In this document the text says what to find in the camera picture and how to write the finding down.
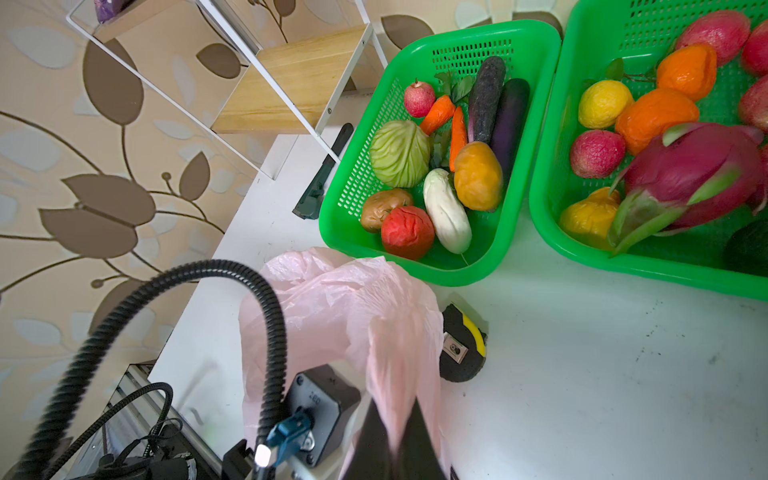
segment table surface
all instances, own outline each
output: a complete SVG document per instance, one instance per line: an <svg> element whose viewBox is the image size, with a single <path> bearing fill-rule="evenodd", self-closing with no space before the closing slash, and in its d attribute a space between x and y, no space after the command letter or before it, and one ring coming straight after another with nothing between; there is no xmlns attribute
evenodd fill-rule
<svg viewBox="0 0 768 480"><path fill-rule="evenodd" d="M332 124L356 126L367 100L343 98ZM322 246L317 221L291 210L323 158L299 136L277 180L256 178L214 257L259 269ZM488 332L478 376L442 383L460 478L768 478L768 303L574 263L545 244L527 204L491 276L434 290ZM219 456L243 438L246 294L201 281L150 375Z"/></svg>

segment white metal frame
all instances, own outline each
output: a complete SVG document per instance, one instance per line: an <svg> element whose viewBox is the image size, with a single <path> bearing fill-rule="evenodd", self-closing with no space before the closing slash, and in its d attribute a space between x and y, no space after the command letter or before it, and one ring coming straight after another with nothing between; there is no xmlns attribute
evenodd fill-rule
<svg viewBox="0 0 768 480"><path fill-rule="evenodd" d="M155 86L151 81L149 81L146 77L144 77L141 73L138 72L135 68L131 67L127 62L125 62L122 58L118 57L115 53L113 53L109 48L107 48L100 40L98 40L96 37L92 35L92 33L86 31L84 28L82 28L77 22L74 21L72 18L72 15L75 13L75 11L80 8L80 6L85 2L85 0L80 0L80 2L73 7L73 9L67 14L67 23L72 25L72 27L79 31L81 35L85 36L88 40L94 42L101 50L107 53L107 55L114 58L115 61L120 63L120 65L123 65L126 67L126 69L136 75L141 81L143 81L149 88L156 91L161 97L168 100L173 106L175 106L179 111L181 111L184 115L186 115L188 118L190 118L195 124L197 124L200 128L203 128L209 135L216 138L218 141L220 141L222 144L226 145L227 148L229 148L235 155L242 158L246 163L251 165L253 168L255 168L257 171L262 172L263 174L267 175L270 179L274 180L277 178L278 173L282 169L282 164L277 166L274 174L270 174L270 172L264 171L262 168L257 167L250 159L242 155L236 148L234 148L232 145L230 145L228 142L226 142L222 137L220 137L216 132L210 129L206 124L204 124L202 121L198 120L194 115L192 115L187 109L182 107L178 104L173 98L169 97L167 94L165 94L160 88ZM337 163L341 160L339 159L339 156L336 155L336 153L333 151L333 149L328 145L328 143L323 140L323 138L320 136L320 133L323 131L328 119L330 118L330 115L333 111L333 107L336 105L336 102L339 100L339 97L342 94L342 91L344 89L344 86L346 85L347 80L352 74L352 70L354 69L355 65L357 64L358 60L360 59L360 56L362 55L363 50L365 49L366 44L368 41L372 41L373 47L376 50L376 54L379 56L379 60L382 63L382 66L386 68L387 66L387 60L386 56L384 55L384 51L382 49L381 44L379 43L379 39L376 37L376 33L373 30L373 26L370 23L370 18L368 16L368 13L366 12L366 8L362 3L362 0L355 0L355 5L358 8L358 11L360 13L360 16L362 17L362 21L364 24L366 24L366 30L363 32L361 42L353 52L352 57L349 60L348 65L344 69L344 73L341 77L341 80L339 84L336 86L336 90L333 92L333 95L331 95L330 101L328 102L328 105L326 106L326 110L322 113L320 116L320 120L317 123L317 127L313 127L308 120L304 117L304 115L301 113L301 110L290 100L286 92L283 90L282 87L280 87L275 79L272 77L272 75L268 72L268 70L261 64L261 62L257 58L257 52L254 51L253 46L245 39L243 36L238 32L238 30L233 26L232 20L227 17L225 12L222 12L222 8L219 2L216 2L216 0L197 0L197 2L200 4L200 7L205 10L205 12L213 19L213 21L218 25L219 28L222 29L224 34L235 44L238 50L246 57L246 59L258 70L258 72L264 77L266 82L272 87L272 89L277 93L277 95L280 97L280 99L285 102L286 106L293 112L294 115L296 115L296 118L299 119L299 122L305 127L307 132L317 141L317 143L320 145L320 147L331 157L333 160L335 160Z"/></svg>

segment dragon fruit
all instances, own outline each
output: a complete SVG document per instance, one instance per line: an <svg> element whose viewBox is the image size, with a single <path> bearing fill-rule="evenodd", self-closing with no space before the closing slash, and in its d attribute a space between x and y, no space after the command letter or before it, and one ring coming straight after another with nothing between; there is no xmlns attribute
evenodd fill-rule
<svg viewBox="0 0 768 480"><path fill-rule="evenodd" d="M612 187L624 180L627 192L608 232L613 254L650 235L716 220L748 199L755 214L762 210L768 194L762 141L763 132L753 127L703 123L677 125L654 138Z"/></svg>

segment green plastic basket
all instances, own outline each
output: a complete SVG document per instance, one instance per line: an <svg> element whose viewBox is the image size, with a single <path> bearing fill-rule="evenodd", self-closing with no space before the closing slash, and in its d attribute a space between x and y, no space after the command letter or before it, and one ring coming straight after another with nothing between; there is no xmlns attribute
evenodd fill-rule
<svg viewBox="0 0 768 480"><path fill-rule="evenodd" d="M531 216L541 236L555 250L603 270L768 300L768 278L731 272L723 265L725 243L733 232L754 220L746 207L686 233L648 238L632 247L630 253L613 259L607 252L573 240L558 227L560 214L568 205L610 185L621 170L605 180L585 180L571 171L571 144L586 130L578 123L585 82L602 79L606 67L618 57L624 58L629 73L647 71L691 22L725 8L744 12L753 27L768 16L766 0L581 0L576 5L568 23L531 182ZM738 59L718 69L714 90L698 102L701 120L739 124L737 105L755 80L742 71ZM636 99L654 88L654 84L625 83Z"/></svg>
<svg viewBox="0 0 768 480"><path fill-rule="evenodd" d="M320 233L326 244L352 257L384 255L411 275L438 285L468 285L489 275L512 242L559 52L560 37L554 28L520 20L433 35L398 53L385 70L323 201ZM435 74L450 71L459 76L475 75L482 61L491 55L504 59L507 79L524 78L531 85L528 117L504 203L493 214L468 213L472 245L464 254L466 263L437 239L419 261L389 255L381 236L367 233L359 222L366 199L388 188L371 170L368 150L373 135L388 121L411 119L402 97L414 79L437 87ZM412 193L416 205L424 208L422 185L413 188Z"/></svg>

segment orange carrot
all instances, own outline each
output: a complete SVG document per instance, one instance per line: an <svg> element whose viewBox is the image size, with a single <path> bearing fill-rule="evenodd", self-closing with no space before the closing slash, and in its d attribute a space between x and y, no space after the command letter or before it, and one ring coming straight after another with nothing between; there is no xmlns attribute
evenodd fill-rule
<svg viewBox="0 0 768 480"><path fill-rule="evenodd" d="M464 123L464 111L461 107L456 108L453 114L453 124L451 125L451 172L455 172L454 161L460 151L467 144L467 127Z"/></svg>
<svg viewBox="0 0 768 480"><path fill-rule="evenodd" d="M453 117L455 109L456 106L448 95L438 98L422 121L422 131L427 135L434 134L438 128L445 125Z"/></svg>

